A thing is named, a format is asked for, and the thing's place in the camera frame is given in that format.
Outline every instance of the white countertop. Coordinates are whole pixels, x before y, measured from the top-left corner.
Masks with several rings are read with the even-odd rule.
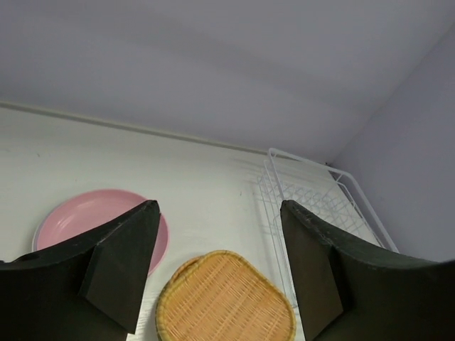
[[[280,283],[257,185],[264,159],[0,108],[0,259],[29,252],[43,218],[74,195],[121,188],[158,200],[169,248],[147,281],[137,333],[128,337],[157,340],[155,300],[172,273],[194,256],[229,249]],[[300,324],[296,340],[304,340]]]

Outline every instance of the white rack frame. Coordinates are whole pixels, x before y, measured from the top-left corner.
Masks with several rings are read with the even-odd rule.
[[[280,217],[283,200],[295,200],[321,219],[373,244],[398,252],[365,193],[350,173],[271,148],[268,159],[264,161],[262,175],[258,177],[258,185],[272,235],[282,288],[294,307],[297,307],[297,301]],[[374,228],[368,224],[348,187],[355,191],[355,197],[359,198],[362,207],[368,211]]]

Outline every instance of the white wall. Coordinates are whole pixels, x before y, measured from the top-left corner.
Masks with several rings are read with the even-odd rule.
[[[397,247],[455,259],[455,26],[335,160]]]
[[[0,100],[330,161],[454,0],[2,0]]]

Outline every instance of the stacked basket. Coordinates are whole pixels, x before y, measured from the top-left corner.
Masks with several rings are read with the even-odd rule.
[[[285,296],[238,254],[214,251],[187,261],[156,308],[162,341],[292,341],[294,311]]]

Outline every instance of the round pink dish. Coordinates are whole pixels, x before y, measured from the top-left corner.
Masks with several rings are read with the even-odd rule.
[[[83,193],[55,208],[36,230],[33,251],[51,247],[100,226],[146,200],[126,190],[94,190]],[[169,242],[169,230],[161,215],[149,275],[161,263]]]

